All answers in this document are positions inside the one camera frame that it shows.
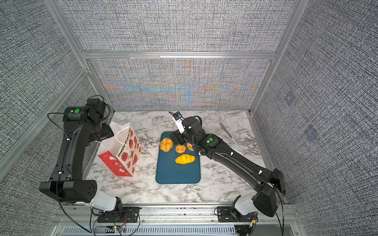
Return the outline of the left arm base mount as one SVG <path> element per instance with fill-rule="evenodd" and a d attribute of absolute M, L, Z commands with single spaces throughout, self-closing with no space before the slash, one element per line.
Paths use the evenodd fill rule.
<path fill-rule="evenodd" d="M 139 207 L 123 207 L 121 211 L 100 211 L 97 221 L 98 223 L 136 223 L 139 212 Z"/>

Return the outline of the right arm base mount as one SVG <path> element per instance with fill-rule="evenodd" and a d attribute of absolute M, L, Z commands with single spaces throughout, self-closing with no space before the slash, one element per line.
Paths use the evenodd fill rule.
<path fill-rule="evenodd" d="M 258 221 L 258 212 L 250 212 L 247 215 L 243 215 L 236 209 L 236 202 L 239 200 L 241 195 L 237 196 L 232 204 L 228 207 L 217 207 L 214 210 L 214 214 L 218 217 L 219 222 L 252 222 L 253 220 Z"/>

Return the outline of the red white paper gift bag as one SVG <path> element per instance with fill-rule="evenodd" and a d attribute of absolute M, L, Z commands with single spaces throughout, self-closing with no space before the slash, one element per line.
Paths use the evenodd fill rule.
<path fill-rule="evenodd" d="M 97 156 L 118 177 L 133 177 L 141 144 L 131 124 L 110 123 L 114 136 L 101 142 Z"/>

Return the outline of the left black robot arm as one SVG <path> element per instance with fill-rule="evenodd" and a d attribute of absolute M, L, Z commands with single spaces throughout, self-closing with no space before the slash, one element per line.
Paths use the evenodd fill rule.
<path fill-rule="evenodd" d="M 102 211 L 114 211 L 117 198 L 97 187 L 94 180 L 83 179 L 85 148 L 94 141 L 114 136 L 105 120 L 111 108 L 104 100 L 92 96 L 85 106 L 70 106 L 63 112 L 63 140 L 55 168 L 39 190 L 52 199 L 65 203 L 79 203 Z"/>

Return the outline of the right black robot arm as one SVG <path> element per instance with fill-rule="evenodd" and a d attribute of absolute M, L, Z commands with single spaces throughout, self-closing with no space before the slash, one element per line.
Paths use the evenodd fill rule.
<path fill-rule="evenodd" d="M 274 217 L 277 209 L 277 196 L 285 195 L 283 173 L 263 168 L 232 149 L 215 134 L 207 134 L 202 128 L 199 116 L 183 118 L 180 112 L 170 112 L 178 130 L 170 134 L 174 144 L 189 143 L 194 152 L 221 163 L 244 179 L 257 194 L 251 197 L 253 206 L 268 217 Z"/>

